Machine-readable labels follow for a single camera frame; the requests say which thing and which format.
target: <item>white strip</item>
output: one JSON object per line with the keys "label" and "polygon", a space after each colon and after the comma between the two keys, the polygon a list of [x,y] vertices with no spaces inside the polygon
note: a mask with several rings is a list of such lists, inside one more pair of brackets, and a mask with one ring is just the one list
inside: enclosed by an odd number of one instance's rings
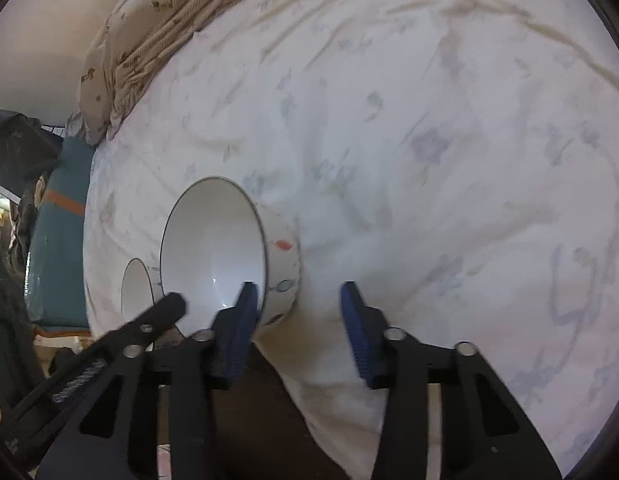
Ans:
{"label": "white strip", "polygon": [[11,191],[6,190],[3,186],[0,186],[0,194],[6,196],[12,202],[20,203],[20,197],[17,197]]}
{"label": "white strip", "polygon": [[443,461],[443,410],[441,409],[441,385],[427,387],[427,475],[425,480],[440,480]]}

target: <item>large white bowl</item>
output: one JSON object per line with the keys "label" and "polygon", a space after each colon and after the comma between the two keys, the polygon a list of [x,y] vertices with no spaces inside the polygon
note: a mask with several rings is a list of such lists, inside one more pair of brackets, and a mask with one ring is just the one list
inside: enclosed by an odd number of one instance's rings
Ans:
{"label": "large white bowl", "polygon": [[127,264],[120,288],[120,311],[123,319],[131,321],[155,303],[147,267],[138,258]]}
{"label": "large white bowl", "polygon": [[296,300],[300,255],[279,215],[234,182],[209,177],[185,191],[169,215],[160,274],[163,293],[179,292],[188,302],[177,323],[184,336],[233,306],[244,282],[258,287],[262,328],[280,321]]}

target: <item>bowl rim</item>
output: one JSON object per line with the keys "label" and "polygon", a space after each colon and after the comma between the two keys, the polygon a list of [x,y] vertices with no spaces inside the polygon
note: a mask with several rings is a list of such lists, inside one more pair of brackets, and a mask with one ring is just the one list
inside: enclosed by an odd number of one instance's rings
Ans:
{"label": "bowl rim", "polygon": [[[252,211],[254,213],[254,217],[256,218],[256,224],[258,225],[258,230],[260,231],[260,244],[262,245],[262,264],[263,264],[262,300],[259,301],[259,303],[258,303],[258,314],[259,314],[259,317],[260,317],[260,315],[262,314],[262,308],[266,304],[267,294],[268,294],[268,285],[267,284],[269,283],[269,257],[267,255],[267,236],[265,234],[265,229],[264,229],[264,226],[262,224],[262,219],[260,218],[260,213],[258,212],[258,208],[256,206],[256,203],[251,199],[251,197],[247,194],[247,192],[241,186],[238,185],[237,182],[235,182],[235,181],[233,181],[230,178],[227,178],[225,176],[210,175],[210,176],[205,176],[203,178],[198,179],[196,182],[194,182],[193,184],[189,185],[187,187],[187,189],[185,189],[185,191],[183,191],[180,194],[180,197],[178,197],[178,200],[176,200],[176,203],[174,204],[172,210],[169,212],[169,216],[167,217],[167,222],[164,224],[163,237],[160,240],[160,254],[158,256],[158,272],[160,273],[160,288],[161,288],[161,291],[163,292],[163,295],[166,294],[166,292],[164,290],[164,285],[163,285],[163,247],[164,247],[164,236],[165,236],[165,234],[167,232],[167,228],[169,227],[169,221],[172,219],[172,215],[174,214],[174,211],[176,211],[176,208],[178,207],[178,205],[180,203],[180,200],[182,200],[183,197],[185,197],[185,195],[187,195],[187,193],[189,193],[190,190],[192,190],[193,187],[199,186],[200,184],[203,184],[204,182],[207,182],[207,181],[210,181],[210,180],[223,181],[223,182],[226,182],[226,183],[230,184],[235,189],[237,189],[240,192],[240,194],[244,197],[244,199],[247,200],[247,203],[249,204],[250,208],[252,209]],[[237,291],[236,297],[238,297],[238,294],[240,294],[240,290]]]}
{"label": "bowl rim", "polygon": [[122,274],[122,283],[120,284],[120,314],[123,317],[124,317],[124,314],[123,314],[123,303],[122,303],[123,285],[125,284],[125,276],[127,275],[127,271],[129,270],[129,266],[133,262],[139,262],[141,264],[143,270],[145,271],[145,276],[147,276],[147,285],[149,285],[149,293],[151,294],[152,304],[156,303],[156,298],[154,297],[154,289],[151,286],[151,278],[149,277],[149,271],[147,270],[147,266],[145,265],[145,262],[143,260],[141,260],[140,258],[132,258],[131,260],[129,260],[129,262],[127,263],[127,266],[125,267],[125,272],[123,272],[123,274]]}

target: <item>screw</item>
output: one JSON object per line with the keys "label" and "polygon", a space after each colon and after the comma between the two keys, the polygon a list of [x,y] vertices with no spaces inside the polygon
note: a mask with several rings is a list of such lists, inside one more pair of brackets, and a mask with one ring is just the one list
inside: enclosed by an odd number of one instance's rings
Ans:
{"label": "screw", "polygon": [[125,357],[133,359],[141,355],[144,351],[145,349],[142,348],[141,345],[129,345],[125,347],[125,350],[122,351],[122,354],[125,355]]}
{"label": "screw", "polygon": [[390,327],[383,332],[385,339],[389,341],[402,341],[407,337],[407,334],[402,328]]}
{"label": "screw", "polygon": [[211,328],[203,328],[202,330],[198,330],[192,338],[198,341],[199,343],[204,343],[205,341],[211,341],[214,339],[214,331]]}
{"label": "screw", "polygon": [[468,343],[467,341],[463,341],[462,343],[458,343],[456,345],[456,352],[465,357],[475,355],[477,351],[478,349],[472,343]]}

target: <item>silver screw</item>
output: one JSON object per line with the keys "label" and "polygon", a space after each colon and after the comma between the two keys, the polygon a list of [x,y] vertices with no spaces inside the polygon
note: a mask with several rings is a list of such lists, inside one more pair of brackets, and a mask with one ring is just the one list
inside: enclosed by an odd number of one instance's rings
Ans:
{"label": "silver screw", "polygon": [[144,351],[145,349],[142,348],[141,345],[129,345],[125,347],[125,350],[122,351],[122,354],[125,355],[125,357],[133,359],[141,355]]}
{"label": "silver screw", "polygon": [[402,328],[390,327],[383,332],[385,339],[388,341],[402,341],[407,337],[407,334]]}
{"label": "silver screw", "polygon": [[211,328],[203,328],[202,330],[198,330],[192,338],[194,338],[199,343],[204,343],[205,341],[211,341],[214,339],[214,331]]}
{"label": "silver screw", "polygon": [[472,343],[468,343],[467,341],[463,341],[462,343],[458,343],[456,345],[456,352],[465,357],[476,355],[477,351],[478,349]]}

